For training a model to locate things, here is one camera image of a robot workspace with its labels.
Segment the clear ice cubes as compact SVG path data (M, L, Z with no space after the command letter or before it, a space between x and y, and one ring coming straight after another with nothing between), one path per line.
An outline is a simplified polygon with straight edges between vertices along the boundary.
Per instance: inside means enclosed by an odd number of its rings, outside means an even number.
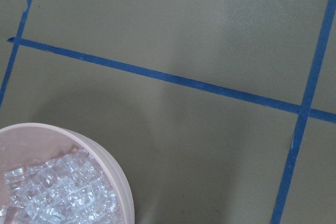
M10 204L1 223L123 223L106 173L83 148L4 178Z

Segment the pink bowl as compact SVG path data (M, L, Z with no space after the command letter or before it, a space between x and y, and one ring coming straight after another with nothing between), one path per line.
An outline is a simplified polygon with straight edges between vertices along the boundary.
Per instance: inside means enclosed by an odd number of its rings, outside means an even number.
M61 127L21 123L1 129L1 173L42 164L85 148L103 168L118 196L124 223L134 223L134 202L128 180L114 157L90 138Z

